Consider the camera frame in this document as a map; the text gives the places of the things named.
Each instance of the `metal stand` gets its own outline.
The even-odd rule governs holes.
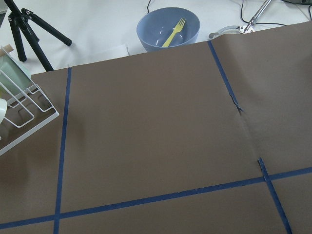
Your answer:
[[[241,26],[239,28],[239,32],[240,33],[252,33],[254,32],[254,25],[257,23],[260,15],[263,13],[263,11],[265,10],[265,8],[267,8],[267,6],[271,3],[272,0],[266,0],[262,6],[260,7],[260,9],[257,11],[257,13],[252,17],[252,19],[248,22],[246,27]]]
[[[239,25],[233,25],[221,28],[216,33],[210,33],[209,38],[213,39],[216,36],[219,36],[223,34],[227,30],[233,30],[238,33],[246,34],[246,33],[253,33],[255,31],[254,26],[257,23],[260,15],[264,12],[264,10],[267,8],[267,6],[271,3],[272,0],[265,0],[265,2],[262,4],[262,6],[259,8],[259,10],[256,12],[256,14],[251,18],[251,20],[248,22],[246,26],[239,26]]]
[[[19,60],[24,62],[27,60],[23,42],[20,36],[20,30],[26,37],[28,43],[34,50],[35,54],[37,55],[39,61],[42,63],[44,69],[46,71],[53,71],[53,68],[48,61],[47,57],[45,56],[44,52],[40,48],[38,42],[39,38],[36,36],[32,28],[28,24],[28,20],[32,20],[34,23],[39,25],[41,28],[52,34],[54,37],[62,41],[64,44],[70,46],[72,44],[72,41],[64,36],[62,33],[60,33],[58,30],[53,28],[51,25],[49,25],[47,22],[45,22],[43,19],[35,15],[33,12],[22,9],[21,11],[17,8],[13,0],[4,0],[7,6],[10,8],[12,13],[9,15],[9,22],[12,30],[12,35],[14,38],[15,46],[19,55]]]

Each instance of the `white dish rack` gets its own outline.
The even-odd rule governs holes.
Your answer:
[[[3,47],[1,50],[14,61]],[[25,82],[27,87],[21,88],[15,82],[16,77],[9,77],[0,68],[0,87],[5,93],[3,95],[5,97],[1,98],[7,102],[7,111],[0,124],[0,156],[59,116],[38,84],[35,84],[26,74],[24,75],[23,79],[28,79]]]

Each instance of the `black cable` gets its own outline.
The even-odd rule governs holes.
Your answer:
[[[244,0],[242,0],[242,7],[240,8],[240,18],[244,23],[249,23],[243,19],[243,7],[244,7]],[[276,24],[276,25],[286,26],[286,24],[282,24],[282,23],[256,23],[256,24]]]
[[[312,20],[312,16],[311,16],[311,10],[310,7],[312,7],[312,5],[309,6],[308,10],[309,10],[309,16],[310,16],[310,20]]]
[[[148,7],[150,6],[151,0],[149,0],[148,4],[147,4],[147,14],[150,13],[150,10],[148,9]]]

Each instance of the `table surface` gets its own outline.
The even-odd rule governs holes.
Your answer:
[[[75,1],[15,0],[19,9],[26,8],[69,37],[73,44],[66,46],[39,26],[30,22],[40,39],[40,46],[54,69],[115,59],[123,56],[146,53],[141,45],[136,27],[147,14],[148,0],[122,1]],[[243,18],[249,21],[263,4],[263,0],[246,0]],[[181,7],[194,12],[201,28],[197,42],[209,39],[209,34],[230,25],[246,25],[240,19],[242,0],[151,0],[149,10],[163,7]],[[258,22],[296,24],[309,20],[307,5],[294,5],[273,0]],[[264,30],[278,25],[256,25],[255,30]],[[35,53],[22,36],[27,61],[23,65],[36,74],[44,72]],[[0,45],[11,44],[15,48],[9,22],[4,19],[0,29]],[[11,55],[18,60],[16,50]]]

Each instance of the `blue painter's tape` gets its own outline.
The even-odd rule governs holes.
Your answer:
[[[279,198],[277,196],[277,193],[275,191],[275,188],[274,188],[274,186],[272,184],[272,181],[270,179],[270,176],[269,176],[269,174],[267,172],[267,169],[266,169],[266,167],[264,165],[264,162],[263,162],[262,158],[260,158],[258,160],[258,162],[260,164],[263,177],[264,177],[264,179],[265,179],[265,181],[266,181],[266,183],[268,185],[269,191],[270,191],[271,196],[272,196],[272,198],[274,200],[274,203],[275,203],[275,206],[277,208],[277,211],[278,211],[278,213],[279,213],[279,215],[280,215],[280,217],[281,217],[281,219],[283,221],[284,227],[285,227],[285,229],[286,229],[288,234],[292,234],[291,226],[290,226],[289,221],[288,221],[288,219],[286,217],[286,214],[284,212],[283,206],[282,206],[282,204],[281,204],[281,202],[280,202],[280,200],[279,200]]]
[[[165,201],[165,200],[179,198],[179,197],[209,193],[213,191],[225,190],[225,189],[230,189],[230,188],[235,188],[235,187],[241,187],[241,186],[246,186],[246,185],[251,185],[251,184],[256,184],[256,183],[261,183],[261,182],[265,182],[263,177],[246,179],[246,180],[241,180],[241,181],[236,181],[236,182],[231,182],[231,183],[226,183],[226,184],[209,186],[205,188],[187,190],[187,191],[183,191],[180,193],[153,196],[149,198],[126,201],[126,202],[121,202],[117,204],[98,206],[98,207],[93,207],[93,208],[84,209],[84,210],[62,213],[60,214],[60,218],[63,219],[63,218],[81,216],[81,215],[94,214],[94,213],[99,213],[99,212],[104,212],[104,211],[116,210],[120,208],[143,205],[143,204],[152,203],[152,202]]]
[[[218,69],[219,69],[219,72],[220,72],[220,74],[221,74],[221,76],[222,76],[223,82],[225,83],[225,86],[226,86],[226,88],[228,89],[228,92],[229,92],[229,94],[230,94],[230,96],[231,96],[231,98],[232,98],[233,103],[236,105],[236,107],[238,108],[238,110],[244,111],[244,110],[239,106],[239,104],[238,104],[238,101],[237,101],[237,99],[236,99],[236,97],[235,97],[235,94],[234,94],[234,92],[233,92],[233,89],[232,89],[232,87],[231,87],[231,85],[230,85],[230,83],[229,83],[229,80],[228,80],[228,78],[227,78],[227,76],[226,76],[226,74],[225,74],[225,72],[224,72],[224,69],[223,69],[223,67],[222,67],[222,64],[221,64],[221,62],[220,62],[220,60],[219,60],[219,57],[218,57],[218,55],[216,54],[215,48],[214,48],[214,46],[213,46],[213,44],[212,44],[212,42],[211,42],[210,40],[208,41],[208,45],[209,45],[209,48],[210,48],[210,50],[211,50],[211,53],[212,53],[212,55],[213,55],[213,57],[214,57],[215,63],[216,63],[216,65],[217,65]]]
[[[53,233],[59,233],[59,217],[60,217],[60,205],[62,197],[62,185],[63,185],[63,169],[64,169],[64,157],[65,157],[65,142],[66,142],[66,131],[67,131],[67,117],[68,117],[68,106],[69,106],[69,94],[70,94],[70,83],[72,77],[72,68],[68,68],[67,84],[66,84],[66,95],[65,95],[65,106],[64,106],[64,117],[63,117],[63,128],[59,154],[59,165],[58,165],[58,189],[57,199],[55,205],[55,219]]]
[[[19,227],[19,226],[29,225],[29,224],[35,224],[35,223],[43,223],[43,222],[48,222],[48,221],[53,221],[53,220],[54,220],[54,215],[49,215],[49,216],[30,218],[30,219],[25,219],[25,220],[10,222],[10,223],[2,223],[0,224],[0,230],[6,229],[6,228],[14,228],[14,227]]]
[[[309,174],[312,173],[312,167],[304,168],[304,169],[299,169],[291,172],[283,172],[283,173],[278,173],[271,175],[270,178],[271,180],[276,180],[276,179],[283,179],[283,178],[288,178],[288,177],[293,177],[293,176],[300,176],[304,174]]]

